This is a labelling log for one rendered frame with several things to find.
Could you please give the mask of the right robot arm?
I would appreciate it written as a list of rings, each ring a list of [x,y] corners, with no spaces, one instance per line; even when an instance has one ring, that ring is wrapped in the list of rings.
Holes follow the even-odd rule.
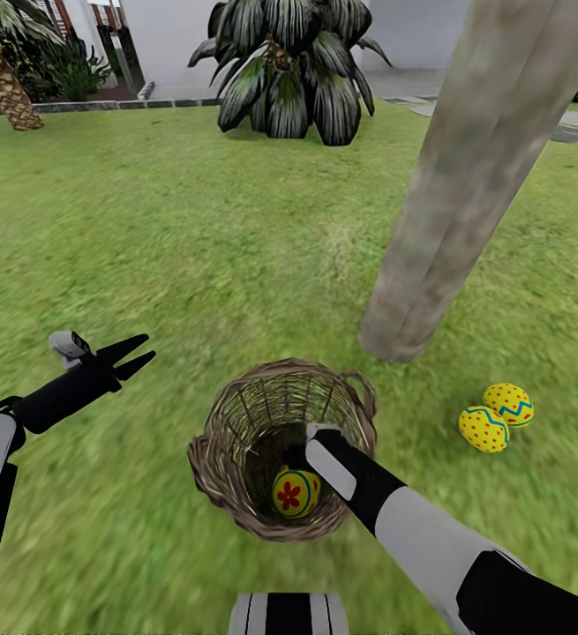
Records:
[[[578,596],[540,579],[406,486],[341,435],[308,423],[279,462],[318,473],[400,565],[455,635],[578,635]]]

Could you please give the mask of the wicker basket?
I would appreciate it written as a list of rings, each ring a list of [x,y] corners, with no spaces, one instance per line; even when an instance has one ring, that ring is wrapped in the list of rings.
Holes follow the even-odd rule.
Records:
[[[287,388],[287,386],[290,386],[287,385],[287,383],[292,382],[292,380],[287,381],[287,374],[301,373],[303,371],[308,374],[305,373],[305,375],[302,376],[296,374],[293,376],[296,381],[303,377],[304,381],[298,381],[306,385],[306,395],[300,395],[306,397],[306,400],[303,400],[303,402],[287,400],[287,394],[293,393]],[[285,376],[281,376],[281,374],[285,374]],[[285,380],[283,382],[284,385],[276,387],[273,390],[264,390],[264,383],[269,383],[269,379],[265,381],[262,380],[262,378],[269,376],[278,377],[278,375],[281,376],[279,379]],[[350,402],[349,407],[345,401],[345,406],[349,407],[349,410],[347,409],[348,412],[342,406],[341,402],[340,406],[335,404],[336,407],[333,407],[340,411],[339,414],[343,416],[343,422],[345,421],[347,424],[345,425],[347,428],[349,427],[349,429],[347,430],[343,422],[340,422],[339,416],[336,417],[339,423],[334,422],[334,425],[338,425],[340,429],[342,429],[341,435],[346,438],[349,445],[356,447],[370,459],[375,459],[378,433],[374,428],[372,419],[379,411],[379,397],[377,392],[375,392],[374,384],[370,378],[357,369],[337,373],[335,370],[328,369],[318,362],[310,362],[305,358],[298,357],[290,357],[278,362],[260,364],[250,373],[242,375],[234,382],[224,386],[217,394],[206,420],[204,436],[192,437],[191,442],[188,444],[189,449],[187,456],[191,463],[191,474],[196,482],[197,491],[206,494],[211,504],[228,512],[240,528],[246,530],[249,534],[255,534],[264,542],[314,542],[331,534],[336,529],[340,529],[340,527],[348,523],[355,515],[332,490],[331,486],[328,485],[322,490],[317,505],[302,518],[289,519],[282,516],[282,514],[274,515],[274,513],[264,512],[264,510],[260,508],[260,503],[264,505],[264,499],[269,499],[269,497],[265,496],[264,499],[260,501],[257,497],[258,494],[255,494],[256,490],[253,488],[252,481],[250,480],[251,469],[248,468],[248,460],[252,458],[251,454],[255,448],[258,448],[257,445],[260,445],[264,439],[267,440],[266,448],[262,452],[266,455],[270,454],[269,452],[271,452],[273,448],[277,448],[273,455],[271,455],[271,459],[277,454],[276,452],[283,447],[281,446],[283,445],[281,441],[276,441],[276,437],[273,441],[269,440],[272,436],[281,433],[274,433],[272,430],[281,429],[283,427],[284,429],[304,432],[304,434],[301,434],[303,435],[301,439],[306,444],[306,439],[308,438],[306,436],[306,427],[308,423],[311,422],[307,419],[308,414],[306,414],[306,410],[308,410],[306,408],[310,407],[307,400],[312,398],[310,395],[315,394],[308,390],[311,390],[311,386],[314,386],[315,381],[313,382],[312,379],[318,381],[318,379],[315,379],[317,376],[321,376],[322,379],[325,379],[327,384],[333,385],[327,386],[327,388],[331,388],[329,389],[331,392],[339,387],[337,385],[340,385],[345,390],[345,395],[347,395],[348,398],[345,396],[342,398],[348,399]],[[276,377],[273,377],[273,383],[276,383],[274,382],[276,381]],[[364,404],[359,399],[357,390],[348,382],[349,377],[353,377],[358,382],[363,383]],[[262,386],[263,394],[260,395],[257,390],[257,394],[255,394],[256,392],[254,393],[255,395],[259,395],[255,398],[258,399],[257,402],[254,401],[253,405],[247,407],[245,398],[249,396],[243,396],[243,392],[246,390],[251,391],[253,386],[251,386],[251,384],[247,385],[250,386],[247,389],[243,386],[247,384],[248,381],[255,379],[260,379],[259,382]],[[294,383],[296,381],[294,381]],[[324,386],[320,381],[317,384],[321,389],[322,386]],[[257,386],[256,388],[260,388],[260,385],[256,383],[254,387]],[[338,391],[341,393],[342,389],[338,388]],[[232,418],[233,421],[231,421],[228,418],[229,413],[225,415],[222,412],[223,408],[221,408],[221,404],[224,404],[224,407],[226,406],[225,402],[230,400],[234,392],[237,393],[237,396],[240,395],[238,397],[241,397],[240,400],[243,401],[242,405],[245,407],[244,412],[249,419],[249,424],[243,428],[239,427],[238,431],[236,430],[237,433],[234,430],[234,421],[241,413],[239,414],[237,412],[236,418],[234,420]],[[331,395],[331,392],[327,395],[328,397],[324,397],[322,394],[320,395],[323,400],[327,400],[326,409],[330,407],[331,404],[329,397],[333,397],[334,399],[334,395],[336,394],[333,392],[334,395]],[[286,420],[283,420],[280,424],[274,423],[274,420],[280,421],[281,416],[274,418],[274,410],[268,407],[272,404],[269,405],[267,402],[269,399],[266,398],[271,398],[275,393],[280,395],[285,394],[285,399],[281,400],[279,406],[285,408],[283,409],[284,413],[282,413],[282,415],[285,415]],[[253,395],[252,397],[255,396]],[[343,396],[343,393],[341,393],[341,395]],[[340,407],[343,407],[343,409],[340,409]],[[326,409],[324,409],[324,413],[328,413]],[[287,413],[291,413],[294,410],[301,410],[303,413],[299,418],[295,416],[294,418],[287,417]],[[332,407],[330,407],[330,410],[333,410]],[[275,409],[275,411],[278,413],[277,409]],[[232,424],[229,423],[230,421]],[[357,426],[357,430],[354,429],[353,423]],[[274,442],[275,445],[273,448],[268,449]],[[292,444],[301,445],[302,443],[292,440]],[[262,457],[262,453],[255,453],[258,457],[257,460],[261,459],[258,478],[261,480],[263,472],[266,483],[269,482],[269,485],[271,485],[271,489],[269,490],[273,491],[275,476],[273,477],[271,475],[270,466],[267,466],[267,464],[264,466],[264,469],[262,469],[265,464],[263,460],[266,460],[266,457]],[[267,463],[269,462],[269,464],[271,463],[269,459],[266,461]]]

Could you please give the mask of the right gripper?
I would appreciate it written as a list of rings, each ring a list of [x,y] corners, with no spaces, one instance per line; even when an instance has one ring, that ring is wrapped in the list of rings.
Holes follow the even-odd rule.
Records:
[[[288,465],[289,470],[307,470],[310,473],[316,473],[305,459],[304,444],[291,444],[287,450],[282,450],[279,462],[282,466]]]

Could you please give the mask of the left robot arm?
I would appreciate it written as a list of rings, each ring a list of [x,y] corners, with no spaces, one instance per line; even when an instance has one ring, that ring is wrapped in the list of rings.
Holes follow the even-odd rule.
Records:
[[[122,389],[119,381],[137,373],[154,358],[155,352],[140,355],[117,368],[113,368],[114,363],[146,339],[149,335],[120,340],[96,350],[95,357],[90,346],[74,331],[53,332],[49,348],[62,356],[66,372],[25,398],[9,396],[0,401],[0,541],[18,473],[18,466],[7,463],[7,458],[25,444],[25,429],[40,435],[106,392]]]

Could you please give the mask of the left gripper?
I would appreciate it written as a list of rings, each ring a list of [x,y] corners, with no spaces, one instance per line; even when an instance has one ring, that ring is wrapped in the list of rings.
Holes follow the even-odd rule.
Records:
[[[119,381],[125,381],[137,373],[154,358],[155,352],[140,355],[117,368],[113,368],[114,363],[144,344],[146,339],[149,339],[149,335],[120,340],[117,344],[96,350],[96,357],[90,351],[80,355],[81,365],[66,371],[43,388],[45,397],[56,406],[61,415],[67,417],[108,391],[119,391],[122,389]]]

